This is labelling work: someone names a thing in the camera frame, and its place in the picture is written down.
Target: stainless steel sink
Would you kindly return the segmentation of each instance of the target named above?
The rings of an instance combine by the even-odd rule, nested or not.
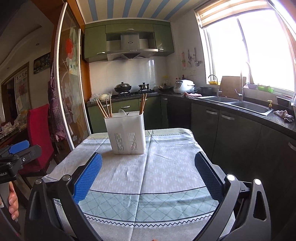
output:
[[[201,99],[205,99],[205,100],[211,100],[211,101],[215,101],[215,102],[222,102],[222,103],[227,103],[227,102],[235,102],[238,101],[236,99],[232,99],[232,98],[227,98],[227,97],[223,97],[223,96],[206,96],[206,97],[199,97]]]
[[[245,110],[249,110],[261,115],[268,115],[271,111],[273,111],[272,109],[269,109],[267,107],[264,107],[262,105],[258,105],[258,104],[253,104],[250,102],[235,102],[235,103],[231,103],[231,105],[237,106],[239,108],[245,109]]]

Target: red chair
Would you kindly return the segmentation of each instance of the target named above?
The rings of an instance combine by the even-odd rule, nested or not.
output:
[[[46,171],[52,159],[59,164],[49,134],[48,108],[49,104],[46,104],[36,109],[29,110],[27,115],[27,129],[30,145],[39,145],[42,150],[42,154],[39,158],[25,164],[24,168],[19,171],[20,176],[30,189],[32,189],[32,186],[27,180],[27,177],[47,175]]]

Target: blue ceiling stripe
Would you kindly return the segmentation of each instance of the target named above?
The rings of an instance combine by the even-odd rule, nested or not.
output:
[[[114,0],[107,0],[107,18],[113,18]]]
[[[126,0],[126,3],[124,5],[124,9],[123,9],[123,14],[122,17],[123,18],[127,18],[128,17],[128,13],[129,13],[129,9],[131,8],[131,3],[133,0]]]
[[[143,14],[146,11],[146,9],[147,9],[147,7],[148,7],[148,5],[149,5],[150,2],[151,2],[151,0],[144,0],[142,6],[140,8],[140,11],[138,13],[138,16],[137,16],[138,18],[143,17]]]
[[[190,0],[182,0],[166,17],[164,20],[169,20],[181,7],[183,7]]]
[[[88,2],[89,2],[89,10],[91,11],[91,17],[93,21],[97,21],[98,15],[96,13],[96,2],[95,0],[88,0]]]
[[[157,15],[161,12],[161,10],[167,5],[167,3],[169,2],[170,0],[163,0],[158,8],[155,10],[155,12],[152,14],[151,18],[156,18]]]

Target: wooden cutting board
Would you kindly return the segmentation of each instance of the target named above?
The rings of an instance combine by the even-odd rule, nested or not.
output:
[[[243,77],[243,82],[246,84],[246,77]],[[219,96],[225,96],[229,98],[239,99],[239,96],[235,92],[241,93],[241,82],[239,76],[222,76],[221,84],[219,90],[222,93],[219,93]]]

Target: blue textured pad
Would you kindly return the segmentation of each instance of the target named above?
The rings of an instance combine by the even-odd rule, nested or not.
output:
[[[9,153],[16,154],[24,149],[29,148],[29,146],[30,146],[30,143],[27,140],[21,141],[17,144],[12,145],[9,149]]]
[[[194,164],[211,194],[211,197],[221,203],[223,200],[223,184],[200,152],[196,153]]]
[[[92,160],[89,162],[83,173],[80,175],[76,183],[74,184],[74,201],[78,204],[79,201],[84,200],[89,192],[96,176],[102,167],[101,154],[95,154]]]

